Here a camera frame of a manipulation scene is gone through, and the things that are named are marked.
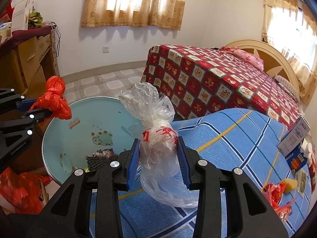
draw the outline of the curtain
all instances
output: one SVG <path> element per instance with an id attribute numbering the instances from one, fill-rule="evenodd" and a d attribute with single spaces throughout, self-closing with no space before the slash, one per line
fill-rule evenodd
<path id="1" fill-rule="evenodd" d="M 284 55 L 293 68 L 300 96 L 308 105 L 317 86 L 316 21 L 297 0 L 264 0 L 264 40 Z"/>
<path id="2" fill-rule="evenodd" d="M 180 30 L 186 0 L 86 0 L 81 26 L 157 26 Z"/>

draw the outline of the wall outlet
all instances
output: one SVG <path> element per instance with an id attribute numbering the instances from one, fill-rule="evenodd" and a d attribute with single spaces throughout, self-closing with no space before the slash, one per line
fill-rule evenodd
<path id="1" fill-rule="evenodd" d="M 103 53 L 108 53 L 109 52 L 109 47 L 102 47 L 102 52 Z"/>

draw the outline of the wooden cabinet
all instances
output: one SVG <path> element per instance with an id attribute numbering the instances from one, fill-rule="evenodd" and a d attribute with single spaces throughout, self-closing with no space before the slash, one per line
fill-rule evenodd
<path id="1" fill-rule="evenodd" d="M 54 32 L 33 37 L 0 55 L 0 87 L 13 88 L 16 94 L 37 98 L 45 92 L 46 81 L 54 75 L 59 76 Z M 0 115 L 0 121 L 18 119 L 21 115 L 11 111 Z M 16 173 L 43 167 L 42 138 L 49 123 L 50 120 L 36 125 L 32 146 L 11 164 Z"/>

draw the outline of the headboard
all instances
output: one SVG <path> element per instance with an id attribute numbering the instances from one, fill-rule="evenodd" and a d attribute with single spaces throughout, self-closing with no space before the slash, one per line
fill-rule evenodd
<path id="1" fill-rule="evenodd" d="M 238 47 L 248 53 L 260 57 L 264 61 L 264 71 L 272 78 L 275 74 L 281 75 L 286 78 L 299 92 L 299 86 L 295 72 L 286 58 L 274 47 L 267 43 L 245 39 L 232 42 L 226 47 Z"/>

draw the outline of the blue blanket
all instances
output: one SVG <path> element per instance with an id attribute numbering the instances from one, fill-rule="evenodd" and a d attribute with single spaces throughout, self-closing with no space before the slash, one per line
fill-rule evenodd
<path id="1" fill-rule="evenodd" d="M 286 133 L 285 127 L 267 116 L 247 109 L 226 109 L 201 118 L 172 123 L 186 146 L 216 167 L 232 170 L 240 167 L 259 189 L 267 183 L 277 184 L 284 178 L 294 179 L 290 168 L 276 145 Z M 163 205 L 142 189 L 139 181 L 129 192 L 119 192 L 119 207 L 124 238 L 191 238 L 197 209 Z M 222 237 L 226 237 L 225 193 L 222 189 Z M 306 191 L 302 197 L 296 190 L 284 194 L 280 205 L 293 198 L 293 213 L 284 223 L 289 236 L 293 235 L 308 215 L 311 197 L 307 174 Z M 95 237 L 95 205 L 93 195 L 90 228 Z"/>

